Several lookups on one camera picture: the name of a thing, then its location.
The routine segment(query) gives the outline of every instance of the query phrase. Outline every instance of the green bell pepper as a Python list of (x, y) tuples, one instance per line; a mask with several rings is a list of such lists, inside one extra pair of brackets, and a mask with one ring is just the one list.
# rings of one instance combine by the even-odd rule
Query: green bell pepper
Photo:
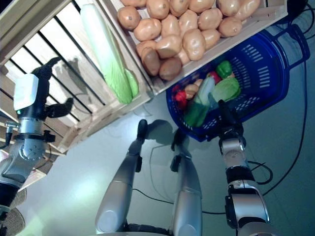
[(216, 67), (216, 73), (222, 78), (226, 79), (229, 77), (233, 71), (232, 71), (232, 65), (229, 61), (224, 60), (222, 61), (217, 67)]

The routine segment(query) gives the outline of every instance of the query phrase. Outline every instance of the wire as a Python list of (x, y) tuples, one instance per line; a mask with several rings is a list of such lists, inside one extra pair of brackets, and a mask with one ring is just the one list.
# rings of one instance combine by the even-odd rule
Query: wire
[(157, 194), (159, 194), (159, 196), (162, 197), (162, 198), (164, 198), (165, 200), (169, 200), (169, 199), (167, 199), (165, 196), (163, 196), (162, 194), (160, 194), (160, 192), (158, 192), (158, 190), (157, 190), (157, 188), (156, 188), (156, 186), (155, 186), (155, 184), (154, 184), (154, 181), (153, 181), (152, 165), (151, 165), (151, 162), (152, 162), (152, 155), (153, 155), (154, 149), (156, 149), (156, 148), (161, 148), (161, 147), (164, 147), (164, 146), (166, 146), (166, 145), (160, 145), (160, 146), (157, 146), (157, 147), (152, 148), (152, 150), (151, 150), (150, 159), (149, 159), (150, 179), (151, 179), (152, 187), (153, 187), (153, 189), (155, 190), (155, 192), (156, 192)]
[(287, 175), (291, 172), (291, 170), (293, 169), (293, 167), (295, 166), (297, 160), (300, 157), (300, 153), (302, 150), (302, 146), (303, 146), (303, 141), (304, 141), (304, 134), (305, 134), (305, 126), (306, 126), (306, 118), (307, 118), (307, 109), (308, 109), (308, 95), (307, 95), (307, 67), (306, 67), (306, 61), (304, 62), (304, 117), (303, 117), (303, 127), (302, 127), (302, 134), (301, 134), (301, 141), (300, 141), (300, 145), (299, 145), (299, 149), (298, 152), (296, 154), (296, 157), (292, 163), (292, 165), (290, 166), (290, 168), (287, 170), (287, 172), (282, 176), (282, 178), (276, 183), (274, 184), (269, 190), (267, 190), (263, 196), (267, 195), (268, 193), (270, 193), (273, 189), (275, 189), (284, 179), (285, 177), (287, 177)]
[(272, 179), (273, 179), (273, 177), (274, 177), (274, 174), (273, 174), (272, 170), (271, 170), (268, 166), (265, 165), (265, 163), (260, 164), (259, 162), (255, 162), (255, 161), (248, 161), (248, 162), (249, 162), (249, 163), (252, 163), (252, 164), (258, 165), (258, 166), (256, 166), (254, 169), (252, 169), (252, 171), (261, 166), (261, 167), (265, 168), (265, 169), (269, 172), (269, 179), (266, 180), (265, 182), (258, 182), (258, 181), (256, 181), (256, 183), (257, 183), (258, 185), (265, 185), (265, 184), (268, 184), (268, 183), (270, 183), (270, 182), (272, 181)]
[[(301, 13), (310, 11), (311, 14), (312, 14), (312, 22), (311, 22), (311, 25), (309, 26), (309, 28), (308, 28), (306, 31), (304, 31), (303, 34), (307, 34), (307, 33), (313, 28), (313, 26), (314, 26), (314, 24), (315, 24), (315, 12), (314, 12), (315, 8), (313, 8), (313, 7), (312, 7), (311, 5), (309, 5), (308, 3), (306, 4), (306, 6), (308, 7), (308, 9), (304, 9)], [(287, 27), (291, 26), (291, 25), (293, 24), (293, 21), (294, 21), (294, 20), (295, 20), (295, 19), (292, 19), (291, 21), (289, 21), (289, 22), (287, 23)], [(280, 27), (280, 26), (278, 26), (278, 25), (276, 25), (276, 27), (278, 27), (278, 28), (281, 29), (281, 30), (284, 30), (282, 27)], [(310, 37), (307, 37), (306, 40), (309, 40), (309, 39), (314, 38), (314, 37), (315, 37), (315, 34), (313, 34), (313, 35), (310, 36)]]
[(155, 200), (155, 201), (158, 201), (158, 202), (162, 202), (162, 203), (168, 203), (168, 204), (174, 204), (172, 202), (169, 202), (169, 201), (164, 201), (164, 200), (161, 200), (161, 199), (157, 199), (157, 198), (153, 198), (153, 197), (150, 197), (148, 196), (147, 194), (145, 194), (144, 192), (142, 192), (141, 190), (137, 189), (137, 188), (133, 188), (132, 189), (133, 191), (137, 191), (139, 193), (141, 193), (143, 196), (147, 197), (147, 198), (150, 198), (152, 200)]
[[(151, 199), (151, 200), (155, 200), (155, 201), (158, 201), (158, 202), (162, 202), (162, 203), (167, 203), (167, 204), (174, 204), (173, 202), (168, 202), (168, 201), (164, 201), (164, 200), (161, 200), (161, 199), (157, 199), (157, 198), (153, 198), (153, 197), (150, 197), (148, 196), (147, 194), (145, 194), (144, 192), (142, 192), (141, 190), (137, 189), (137, 188), (133, 188), (132, 189), (133, 191), (137, 191), (139, 193), (141, 193), (143, 196)], [(204, 214), (210, 214), (210, 215), (224, 215), (225, 212), (209, 212), (209, 211), (202, 211), (202, 213)]]

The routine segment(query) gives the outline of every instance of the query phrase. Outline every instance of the red vegetable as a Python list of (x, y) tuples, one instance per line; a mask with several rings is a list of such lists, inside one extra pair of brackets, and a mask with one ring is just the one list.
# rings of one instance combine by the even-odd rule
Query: red vegetable
[(175, 95), (175, 100), (177, 101), (179, 109), (185, 110), (187, 106), (186, 92), (185, 91), (177, 92), (177, 94)]
[(207, 74), (207, 77), (213, 77), (215, 80), (215, 84), (217, 84), (218, 82), (220, 82), (222, 80), (222, 78), (215, 71), (209, 72)]

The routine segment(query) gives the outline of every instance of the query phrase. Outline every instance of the basket handle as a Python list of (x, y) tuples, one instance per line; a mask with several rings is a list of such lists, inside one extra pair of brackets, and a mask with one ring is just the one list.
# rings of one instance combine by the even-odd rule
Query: basket handle
[(301, 63), (307, 61), (311, 56), (311, 52), (310, 52), (309, 45), (306, 41), (306, 38), (297, 24), (294, 24), (294, 25), (287, 27), (286, 29), (284, 29), (283, 31), (281, 31), (280, 33), (278, 33), (274, 36), (273, 41), (274, 41), (274, 43), (277, 44), (277, 46), (280, 46), (280, 48), (283, 48), (281, 46), (280, 42), (278, 41), (278, 38), (280, 36), (284, 35), (285, 33), (288, 33), (292, 39), (297, 41), (297, 43), (300, 45), (301, 52), (302, 52), (302, 58), (301, 59), (299, 59), (298, 61), (296, 61), (295, 63), (293, 63), (291, 65), (288, 65), (288, 69), (291, 70), (294, 67), (300, 65)]

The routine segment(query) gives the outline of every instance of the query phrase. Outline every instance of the wooden crate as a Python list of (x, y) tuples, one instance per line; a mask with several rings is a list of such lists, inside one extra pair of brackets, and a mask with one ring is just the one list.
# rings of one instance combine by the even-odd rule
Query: wooden crate
[[(179, 76), (177, 76), (172, 81), (163, 81), (159, 77), (149, 78), (148, 74), (145, 72), (141, 61), (136, 53), (135, 47), (139, 41), (134, 37), (133, 33), (130, 31), (123, 30), (117, 20), (117, 11), (124, 5), (120, 0), (97, 0), (98, 4), (102, 6), (104, 12), (106, 12), (109, 19), (112, 21), (114, 27), (119, 32), (119, 35), (123, 35), (123, 40), (128, 48), (131, 49), (132, 56), (136, 58), (136, 62), (140, 67), (141, 71), (144, 73), (147, 80), (150, 82), (151, 87), (155, 94), (159, 94), (166, 89), (168, 89), (173, 84), (177, 83), (183, 77), (190, 75), (197, 69), (201, 68), (204, 64), (212, 61), (221, 54), (230, 50), (237, 44), (246, 40), (247, 38), (253, 36), (264, 28), (270, 26), (274, 22), (282, 19), (287, 15), (287, 0), (261, 0), (259, 9), (245, 22), (243, 22), (242, 32), (231, 38), (221, 38), (219, 43), (208, 50), (203, 58), (199, 61), (191, 61), (186, 64)], [(149, 18), (149, 14), (146, 9), (139, 10), (142, 18)]]
[[(80, 7), (95, 3), (112, 31), (127, 68), (136, 75), (140, 93), (128, 105), (120, 104), (99, 70), (96, 58), (84, 32)], [(46, 119), (45, 129), (56, 135), (51, 144), (56, 152), (66, 152), (81, 140), (110, 122), (150, 100), (181, 78), (210, 62), (260, 30), (287, 15), (286, 0), (262, 0), (260, 8), (244, 22), (242, 32), (221, 39), (200, 61), (190, 62), (173, 81), (150, 78), (145, 72), (135, 46), (138, 41), (132, 32), (121, 28), (117, 11), (120, 0), (15, 0), (0, 15), (0, 110), (17, 121), (13, 110), (14, 81), (24, 73), (61, 56), (50, 79), (48, 104), (62, 103), (74, 97), (71, 114), (59, 119)], [(148, 17), (145, 9), (140, 10)]]
[(51, 146), (61, 153), (153, 97), (129, 49), (111, 28), (125, 66), (139, 84), (139, 94), (132, 103), (118, 102), (103, 79), (81, 23), (80, 7), (89, 2), (16, 0), (0, 15), (0, 110), (9, 118), (18, 122), (13, 110), (14, 81), (52, 57), (62, 58), (53, 68), (47, 104), (74, 97), (75, 106), (68, 116), (47, 118), (44, 124), (56, 135)]

